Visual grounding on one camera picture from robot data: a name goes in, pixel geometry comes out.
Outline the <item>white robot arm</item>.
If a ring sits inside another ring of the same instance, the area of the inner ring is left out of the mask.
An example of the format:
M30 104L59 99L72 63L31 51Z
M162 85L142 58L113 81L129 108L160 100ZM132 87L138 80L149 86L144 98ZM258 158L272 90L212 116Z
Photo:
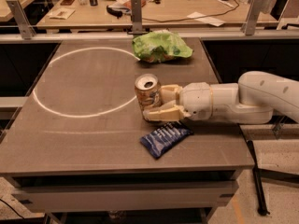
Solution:
M246 72L236 83L165 85L159 94L162 105L145 110L146 120L264 124L278 112L299 122L299 82L265 72Z

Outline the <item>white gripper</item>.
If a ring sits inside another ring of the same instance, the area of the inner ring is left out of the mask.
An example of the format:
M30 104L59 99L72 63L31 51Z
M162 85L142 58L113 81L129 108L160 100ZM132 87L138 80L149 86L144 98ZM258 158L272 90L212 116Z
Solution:
M178 84L163 85L160 88L160 98L162 105L173 107L144 110L145 120L179 121L185 118L207 120L212 115L212 91L205 82L191 83L184 88Z

